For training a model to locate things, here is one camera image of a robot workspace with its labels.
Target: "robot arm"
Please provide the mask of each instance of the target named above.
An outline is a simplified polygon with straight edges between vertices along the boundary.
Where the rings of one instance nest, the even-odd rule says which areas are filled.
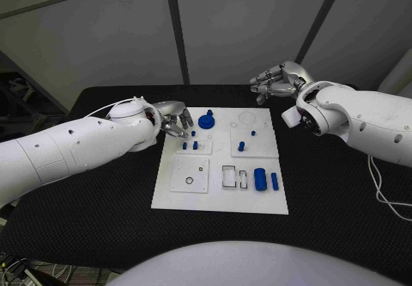
[[[282,113],[289,128],[304,125],[317,135],[334,134],[373,157],[412,167],[412,100],[374,91],[356,91],[334,82],[315,82],[291,62],[259,74],[250,83],[258,103],[291,96],[296,104]]]
[[[177,116],[193,125],[183,102],[151,105],[134,98],[112,107],[109,120],[85,117],[0,143],[0,207],[30,190],[99,167],[125,152],[144,150],[155,144],[160,129],[171,136],[187,137],[175,125]]]

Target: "peg board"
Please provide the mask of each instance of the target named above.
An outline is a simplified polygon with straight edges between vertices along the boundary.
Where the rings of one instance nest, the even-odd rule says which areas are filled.
[[[194,137],[186,139],[165,135],[162,155],[158,166],[158,175],[151,201],[152,209],[173,210],[203,210],[214,212],[237,213],[266,213],[288,215],[288,205],[285,200],[283,181],[281,177],[279,156],[276,151],[275,134],[272,132],[271,113],[266,108],[216,108],[216,107],[188,107],[194,125],[186,129],[186,133],[194,130]],[[206,114],[207,110],[213,111],[214,126],[210,129],[201,129],[197,125],[197,119]],[[256,131],[256,137],[252,138],[252,130]],[[245,157],[232,156],[232,146],[237,143],[239,138],[245,145]],[[183,152],[183,142],[210,141],[211,154]],[[271,158],[259,158],[265,148],[271,149]],[[206,190],[175,190],[175,181],[184,181],[186,178],[174,178],[173,174],[186,175],[175,172],[175,160],[184,158],[193,166],[191,172],[198,171],[198,159],[209,159],[209,183]],[[224,188],[222,186],[222,166],[235,166],[236,168],[236,187]],[[268,190],[255,190],[253,169],[263,168],[266,171]],[[239,171],[246,171],[247,189],[240,188]],[[273,191],[271,173],[276,173],[279,190]]]

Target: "black table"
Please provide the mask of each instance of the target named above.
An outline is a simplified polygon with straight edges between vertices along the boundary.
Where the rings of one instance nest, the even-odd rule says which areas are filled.
[[[258,107],[249,86],[96,87],[82,92],[69,120],[134,95],[148,102],[181,100],[188,107]],[[21,198],[1,232],[1,250],[53,263],[129,268],[188,244],[268,241],[320,251],[409,282],[412,223],[374,199],[366,155],[332,135],[317,137],[299,127],[288,129],[281,112],[292,104],[291,98],[273,98],[263,105],[276,133],[288,216],[152,210],[161,132],[145,151]],[[379,160],[377,165],[387,197],[412,201],[410,169]]]

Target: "screw hole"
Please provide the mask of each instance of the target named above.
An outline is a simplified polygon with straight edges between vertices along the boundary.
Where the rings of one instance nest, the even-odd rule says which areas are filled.
[[[397,135],[394,136],[393,142],[394,142],[394,143],[399,143],[400,140],[402,140],[402,135],[397,134]]]
[[[363,124],[358,126],[358,131],[361,132],[366,128],[366,123],[363,122]]]

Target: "blue object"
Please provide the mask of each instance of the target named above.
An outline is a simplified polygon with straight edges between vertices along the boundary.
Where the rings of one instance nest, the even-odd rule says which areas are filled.
[[[279,189],[279,185],[276,183],[276,173],[272,173],[271,177],[272,177],[272,189],[276,191]]]
[[[265,169],[256,168],[253,174],[256,191],[268,190]]]
[[[213,118],[211,110],[207,110],[207,114],[201,115],[198,118],[198,126],[203,129],[210,129],[214,126],[214,118]]]
[[[240,152],[243,152],[243,150],[245,150],[245,142],[243,142],[243,141],[240,141],[240,143],[239,143],[239,148],[237,148],[237,150],[239,150]]]

